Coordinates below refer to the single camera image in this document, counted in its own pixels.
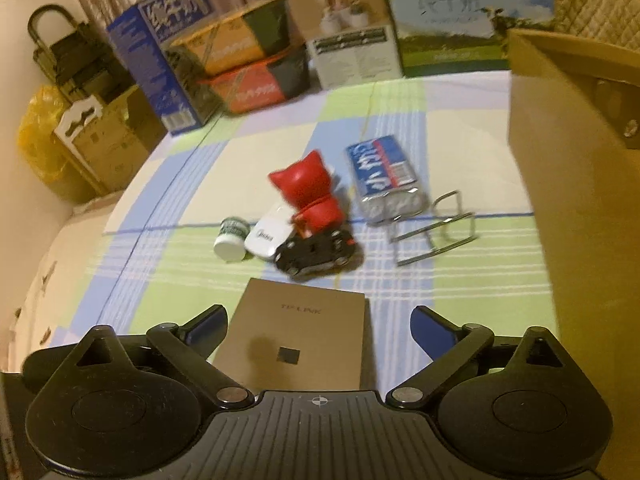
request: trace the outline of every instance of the toy car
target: toy car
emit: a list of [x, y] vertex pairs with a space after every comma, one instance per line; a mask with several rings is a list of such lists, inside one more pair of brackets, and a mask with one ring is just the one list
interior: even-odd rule
[[343, 267], [354, 255], [356, 241], [344, 229], [302, 238], [295, 235], [276, 249], [275, 264], [290, 276]]

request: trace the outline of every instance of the bag handle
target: bag handle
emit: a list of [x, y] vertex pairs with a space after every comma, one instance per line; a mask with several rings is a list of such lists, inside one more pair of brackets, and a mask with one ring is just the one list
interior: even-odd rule
[[65, 7], [60, 6], [58, 4], [47, 4], [33, 11], [33, 14], [29, 18], [29, 23], [27, 23], [27, 31], [31, 36], [33, 43], [35, 43], [39, 48], [41, 48], [47, 54], [47, 56], [49, 56], [49, 58], [53, 62], [55, 62], [53, 52], [51, 51], [49, 46], [44, 41], [42, 41], [42, 38], [40, 37], [40, 35], [38, 34], [38, 31], [36, 30], [38, 21], [40, 20], [42, 15], [45, 14], [46, 12], [57, 12], [59, 14], [62, 14], [62, 16], [69, 22], [69, 25], [71, 25], [73, 28], [78, 28], [78, 22], [76, 22], [76, 19], [71, 15], [71, 13], [68, 10], [65, 9]]

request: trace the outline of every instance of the yellow plastic bag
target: yellow plastic bag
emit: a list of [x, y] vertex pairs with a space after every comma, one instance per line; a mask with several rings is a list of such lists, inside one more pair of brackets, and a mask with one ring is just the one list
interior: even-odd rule
[[51, 135], [68, 106], [57, 87], [42, 86], [29, 102], [17, 143], [31, 169], [50, 190], [63, 200], [80, 204], [95, 198], [96, 193]]

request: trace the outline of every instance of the red cat figurine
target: red cat figurine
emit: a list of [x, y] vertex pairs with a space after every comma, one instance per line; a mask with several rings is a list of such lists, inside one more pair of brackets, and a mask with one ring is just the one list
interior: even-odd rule
[[284, 199], [298, 209], [292, 220], [303, 231], [316, 234], [344, 223], [340, 204], [331, 194], [331, 175], [318, 150], [285, 170], [270, 173], [269, 179]]

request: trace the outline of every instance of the crosshair marking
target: crosshair marking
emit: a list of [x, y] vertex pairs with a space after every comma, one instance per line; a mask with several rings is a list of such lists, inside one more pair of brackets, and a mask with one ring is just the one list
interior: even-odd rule
[[322, 406], [324, 406], [325, 404], [327, 404], [328, 402], [331, 402], [331, 401], [329, 399], [327, 399], [326, 397], [317, 396], [317, 397], [314, 397], [313, 399], [311, 399], [309, 402], [312, 402], [318, 408], [321, 408]]

